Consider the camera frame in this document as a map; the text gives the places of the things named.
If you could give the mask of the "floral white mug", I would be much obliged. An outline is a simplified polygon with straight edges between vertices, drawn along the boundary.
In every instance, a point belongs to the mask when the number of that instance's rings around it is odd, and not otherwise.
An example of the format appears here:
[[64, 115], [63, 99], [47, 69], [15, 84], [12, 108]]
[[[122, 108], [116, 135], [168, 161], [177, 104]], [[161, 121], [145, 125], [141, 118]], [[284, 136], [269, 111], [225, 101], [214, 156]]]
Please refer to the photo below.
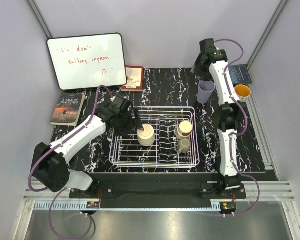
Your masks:
[[239, 100], [241, 102], [246, 102], [247, 99], [250, 97], [251, 95], [251, 89], [243, 84], [238, 84], [234, 87], [234, 90], [237, 94], [237, 96], [239, 97]]

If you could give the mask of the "cream and brown cup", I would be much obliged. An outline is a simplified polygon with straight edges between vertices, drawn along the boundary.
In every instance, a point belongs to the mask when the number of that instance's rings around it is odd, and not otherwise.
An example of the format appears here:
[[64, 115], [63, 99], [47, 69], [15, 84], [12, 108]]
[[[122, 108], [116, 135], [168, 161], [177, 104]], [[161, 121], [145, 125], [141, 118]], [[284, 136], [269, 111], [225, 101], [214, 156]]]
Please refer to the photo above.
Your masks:
[[177, 128], [176, 136], [179, 140], [189, 139], [193, 131], [193, 124], [187, 120], [182, 121]]

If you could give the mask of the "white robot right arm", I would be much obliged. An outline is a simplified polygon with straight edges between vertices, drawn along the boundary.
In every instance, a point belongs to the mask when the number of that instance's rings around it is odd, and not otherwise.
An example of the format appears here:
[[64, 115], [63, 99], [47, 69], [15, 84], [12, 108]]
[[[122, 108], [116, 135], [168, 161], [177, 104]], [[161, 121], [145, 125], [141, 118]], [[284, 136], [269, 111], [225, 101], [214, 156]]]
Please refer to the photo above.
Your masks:
[[226, 199], [231, 198], [241, 187], [237, 137], [240, 135], [241, 124], [244, 124], [244, 130], [248, 127], [247, 104], [241, 102], [235, 92], [226, 51], [217, 48], [212, 38], [200, 41], [199, 46], [200, 54], [192, 72], [200, 77], [212, 78], [218, 95], [219, 107], [212, 116], [212, 123], [219, 137], [221, 157], [216, 191]]

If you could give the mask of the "cream ribbed cup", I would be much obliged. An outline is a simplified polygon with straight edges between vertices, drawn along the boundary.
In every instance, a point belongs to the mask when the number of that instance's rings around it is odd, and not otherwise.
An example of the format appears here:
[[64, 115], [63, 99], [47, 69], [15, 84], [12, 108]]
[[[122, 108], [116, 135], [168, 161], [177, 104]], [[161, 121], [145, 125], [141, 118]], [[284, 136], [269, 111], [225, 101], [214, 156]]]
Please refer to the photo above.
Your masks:
[[149, 147], [155, 142], [155, 130], [150, 124], [143, 124], [143, 130], [137, 130], [138, 142], [145, 147]]

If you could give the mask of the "lilac plastic cup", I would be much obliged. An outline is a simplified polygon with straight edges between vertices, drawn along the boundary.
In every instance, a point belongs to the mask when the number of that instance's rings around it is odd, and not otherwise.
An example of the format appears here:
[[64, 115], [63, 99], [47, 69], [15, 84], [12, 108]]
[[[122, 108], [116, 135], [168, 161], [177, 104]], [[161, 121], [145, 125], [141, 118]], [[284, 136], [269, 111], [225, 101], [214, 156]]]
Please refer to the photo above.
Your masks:
[[211, 80], [200, 81], [198, 84], [197, 101], [202, 105], [206, 104], [214, 92], [215, 87], [215, 83]]

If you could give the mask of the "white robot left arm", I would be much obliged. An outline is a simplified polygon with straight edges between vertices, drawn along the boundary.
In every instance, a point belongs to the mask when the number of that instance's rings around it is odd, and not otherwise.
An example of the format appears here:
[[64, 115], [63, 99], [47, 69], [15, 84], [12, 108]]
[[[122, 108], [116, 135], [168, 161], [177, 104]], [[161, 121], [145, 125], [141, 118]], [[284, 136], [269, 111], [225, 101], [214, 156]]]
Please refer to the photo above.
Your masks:
[[38, 144], [29, 176], [53, 193], [76, 189], [85, 197], [93, 198], [98, 193], [97, 184], [88, 173], [69, 169], [70, 161], [83, 147], [108, 130], [113, 130], [115, 136], [124, 136], [143, 128], [139, 109], [130, 100], [115, 96], [94, 109], [83, 123], [64, 137], [50, 144]]

